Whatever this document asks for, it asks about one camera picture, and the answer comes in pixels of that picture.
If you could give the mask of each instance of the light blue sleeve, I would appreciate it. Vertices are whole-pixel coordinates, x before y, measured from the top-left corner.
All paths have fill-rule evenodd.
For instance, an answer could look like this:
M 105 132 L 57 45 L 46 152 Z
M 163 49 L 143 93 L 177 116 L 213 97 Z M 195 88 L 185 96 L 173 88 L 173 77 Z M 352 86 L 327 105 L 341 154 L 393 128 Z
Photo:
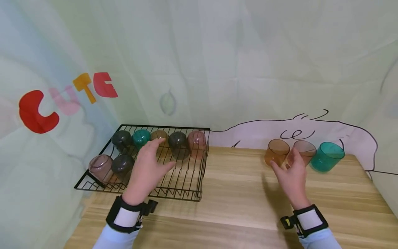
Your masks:
M 310 234 L 307 238 L 299 238 L 304 249 L 341 249 L 329 228 Z
M 138 232 L 121 233 L 106 225 L 93 249 L 131 249 Z

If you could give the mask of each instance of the teal cup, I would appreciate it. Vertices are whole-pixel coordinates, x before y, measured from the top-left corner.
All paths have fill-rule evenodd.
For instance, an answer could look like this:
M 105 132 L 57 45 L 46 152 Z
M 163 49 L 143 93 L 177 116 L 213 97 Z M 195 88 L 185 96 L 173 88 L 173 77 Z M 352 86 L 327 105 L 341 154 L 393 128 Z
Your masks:
M 330 171 L 343 157 L 344 150 L 335 143 L 321 143 L 315 156 L 311 159 L 312 168 L 326 173 Z
M 145 129 L 138 130 L 133 134 L 133 142 L 138 150 L 148 141 L 150 141 L 150 132 Z

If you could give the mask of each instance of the black wire rack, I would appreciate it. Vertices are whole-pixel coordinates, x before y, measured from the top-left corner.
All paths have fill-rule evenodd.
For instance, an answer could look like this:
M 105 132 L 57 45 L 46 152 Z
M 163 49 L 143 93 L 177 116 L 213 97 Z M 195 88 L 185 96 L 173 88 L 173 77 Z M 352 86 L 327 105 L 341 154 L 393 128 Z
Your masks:
M 146 129 L 150 133 L 156 130 L 165 131 L 168 135 L 175 131 L 181 131 L 186 136 L 194 130 L 199 130 L 205 134 L 206 137 L 206 149 L 199 158 L 199 153 L 196 157 L 191 156 L 183 160 L 175 160 L 172 156 L 172 152 L 168 145 L 160 146 L 158 148 L 157 157 L 158 162 L 167 163 L 175 161 L 175 167 L 170 170 L 163 179 L 159 182 L 157 187 L 150 193 L 150 197 L 168 198 L 176 200 L 188 200 L 188 201 L 200 201 L 202 199 L 202 180 L 205 175 L 206 159 L 209 153 L 209 128 L 193 128 L 193 127 L 175 127 L 175 126 L 152 126 L 152 125 L 128 125 L 122 124 L 116 130 L 127 130 L 131 135 L 137 130 Z M 120 153 L 115 149 L 114 145 L 109 140 L 105 147 L 101 150 L 99 155 L 109 155 L 112 159 L 115 159 Z M 137 158 L 137 154 L 131 155 L 134 160 Z M 82 175 L 80 180 L 74 186 L 78 190 L 87 191 L 98 191 L 98 192 L 110 192 L 110 193 L 123 193 L 126 189 L 126 185 L 123 184 L 113 173 L 109 170 L 109 174 L 112 174 L 107 182 L 98 180 L 93 174 L 87 169 Z

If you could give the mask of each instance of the wooden table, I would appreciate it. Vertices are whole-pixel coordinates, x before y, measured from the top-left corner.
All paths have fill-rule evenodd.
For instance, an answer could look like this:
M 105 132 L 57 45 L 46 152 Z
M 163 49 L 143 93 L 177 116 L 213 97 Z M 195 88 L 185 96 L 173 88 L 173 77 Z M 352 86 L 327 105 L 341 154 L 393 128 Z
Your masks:
M 302 248 L 281 216 L 291 207 L 264 151 L 211 147 L 200 202 L 156 199 L 135 248 Z M 343 248 L 398 248 L 398 220 L 354 156 L 327 174 L 308 169 L 307 192 Z M 92 248 L 115 194 L 94 193 L 65 248 Z

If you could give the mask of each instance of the orange cup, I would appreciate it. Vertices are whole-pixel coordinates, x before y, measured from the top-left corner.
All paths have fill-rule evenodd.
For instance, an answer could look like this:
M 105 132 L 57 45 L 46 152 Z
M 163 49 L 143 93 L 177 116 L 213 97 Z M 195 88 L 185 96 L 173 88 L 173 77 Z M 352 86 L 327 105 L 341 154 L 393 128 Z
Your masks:
M 265 152 L 265 163 L 271 166 L 270 161 L 276 162 L 280 167 L 290 151 L 289 145 L 280 139 L 271 140 L 268 143 L 267 151 Z

